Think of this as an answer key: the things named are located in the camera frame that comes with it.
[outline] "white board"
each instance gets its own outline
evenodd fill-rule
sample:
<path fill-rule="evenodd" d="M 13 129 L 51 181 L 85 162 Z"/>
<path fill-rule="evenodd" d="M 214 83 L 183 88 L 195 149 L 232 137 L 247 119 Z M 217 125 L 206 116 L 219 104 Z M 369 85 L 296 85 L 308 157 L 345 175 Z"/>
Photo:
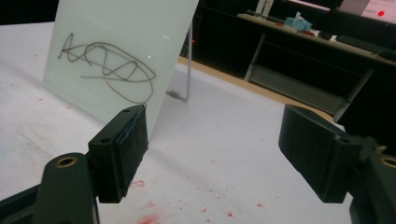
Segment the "white board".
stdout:
<path fill-rule="evenodd" d="M 147 104 L 158 117 L 198 0 L 61 0 L 43 83 L 109 122 Z"/>

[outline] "black metal part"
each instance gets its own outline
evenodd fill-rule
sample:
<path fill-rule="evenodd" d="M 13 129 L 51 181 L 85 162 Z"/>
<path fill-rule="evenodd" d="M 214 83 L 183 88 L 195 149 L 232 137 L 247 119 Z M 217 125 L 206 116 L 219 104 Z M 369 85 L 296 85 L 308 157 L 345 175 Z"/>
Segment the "black metal part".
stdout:
<path fill-rule="evenodd" d="M 123 109 L 89 143 L 87 155 L 48 162 L 41 184 L 0 202 L 0 223 L 99 223 L 100 202 L 119 203 L 149 146 L 146 106 Z"/>
<path fill-rule="evenodd" d="M 100 203 L 119 203 L 148 149 L 146 107 L 122 110 L 88 144 L 92 180 Z"/>
<path fill-rule="evenodd" d="M 310 110 L 286 105 L 278 143 L 324 203 L 353 196 L 354 224 L 396 223 L 396 157 L 378 150 L 373 138 L 351 136 Z"/>
<path fill-rule="evenodd" d="M 31 223 L 39 185 L 21 191 L 0 202 L 0 223 Z"/>
<path fill-rule="evenodd" d="M 47 163 L 32 223 L 99 223 L 85 155 L 68 153 Z"/>
<path fill-rule="evenodd" d="M 361 146 L 339 128 L 310 110 L 286 105 L 279 147 L 324 203 L 341 203 L 350 165 Z"/>
<path fill-rule="evenodd" d="M 396 158 L 373 153 L 364 167 L 378 224 L 396 223 Z"/>

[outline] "red stain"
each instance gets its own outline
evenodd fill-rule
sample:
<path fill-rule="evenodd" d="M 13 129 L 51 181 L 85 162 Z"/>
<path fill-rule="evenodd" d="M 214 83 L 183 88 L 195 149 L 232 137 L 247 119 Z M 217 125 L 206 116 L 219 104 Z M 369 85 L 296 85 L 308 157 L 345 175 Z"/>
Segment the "red stain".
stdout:
<path fill-rule="evenodd" d="M 159 223 L 158 220 L 160 219 L 160 216 L 155 214 L 151 216 L 145 216 L 143 217 L 142 220 L 138 221 L 138 224 L 156 224 Z"/>
<path fill-rule="evenodd" d="M 136 182 L 132 182 L 131 185 L 129 186 L 130 188 L 136 188 L 136 187 L 144 187 L 145 186 L 145 182 L 143 180 L 139 180 Z"/>
<path fill-rule="evenodd" d="M 149 208 L 149 207 L 154 207 L 154 206 L 155 206 L 155 203 L 149 202 L 147 208 Z"/>

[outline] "handwritten scribble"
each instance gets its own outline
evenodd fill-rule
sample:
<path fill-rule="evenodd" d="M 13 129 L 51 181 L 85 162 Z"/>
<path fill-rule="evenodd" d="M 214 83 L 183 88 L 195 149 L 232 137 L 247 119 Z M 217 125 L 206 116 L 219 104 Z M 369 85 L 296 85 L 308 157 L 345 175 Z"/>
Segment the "handwritten scribble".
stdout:
<path fill-rule="evenodd" d="M 106 42 L 93 42 L 86 45 L 72 46 L 73 34 L 70 34 L 58 59 L 65 53 L 69 62 L 82 61 L 90 66 L 102 68 L 99 76 L 81 76 L 83 78 L 100 78 L 107 86 L 123 99 L 134 103 L 144 104 L 154 93 L 152 80 L 157 76 L 149 67 L 123 49 Z M 148 86 L 148 92 L 138 95 L 128 95 L 132 85 Z"/>

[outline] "table surface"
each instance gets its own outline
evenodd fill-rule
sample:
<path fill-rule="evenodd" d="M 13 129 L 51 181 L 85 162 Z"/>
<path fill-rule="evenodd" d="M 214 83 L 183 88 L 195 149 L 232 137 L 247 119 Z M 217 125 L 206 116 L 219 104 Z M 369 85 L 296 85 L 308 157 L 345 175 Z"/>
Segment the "table surface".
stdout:
<path fill-rule="evenodd" d="M 0 200 L 39 184 L 51 159 L 86 153 L 105 125 L 43 88 L 52 28 L 0 26 Z M 102 223 L 350 223 L 351 196 L 322 203 L 281 153 L 284 103 L 191 75 L 187 103 L 165 97 L 127 197 L 98 204 Z"/>
<path fill-rule="evenodd" d="M 294 29 L 292 29 L 289 26 L 286 25 L 279 25 L 276 24 L 275 22 L 272 21 L 268 21 L 266 19 L 263 19 L 261 17 L 255 17 L 255 16 L 251 16 L 248 14 L 238 14 L 237 15 L 239 18 L 245 19 L 247 21 L 252 21 L 255 23 L 258 23 L 260 25 L 263 25 L 265 27 L 268 27 L 270 29 L 275 29 L 290 35 L 295 35 L 296 37 L 300 37 L 300 38 L 304 38 L 307 39 L 309 41 L 313 41 L 315 43 L 321 44 L 321 45 L 326 45 L 326 46 L 330 46 L 334 49 L 338 49 L 341 51 L 346 51 L 355 55 L 358 55 L 360 57 L 366 58 L 368 60 L 371 60 L 373 62 L 377 62 L 377 63 L 382 63 L 382 64 L 386 64 L 386 65 L 392 65 L 392 66 L 396 66 L 396 62 L 393 62 L 391 60 L 387 60 L 384 59 L 370 51 L 367 51 L 365 49 L 359 49 L 359 48 L 355 48 L 353 46 L 350 46 L 348 44 L 344 44 L 341 42 L 338 42 L 336 40 L 325 40 L 323 38 L 317 37 L 317 36 L 312 36 L 312 35 L 305 35 L 302 33 L 297 33 Z"/>

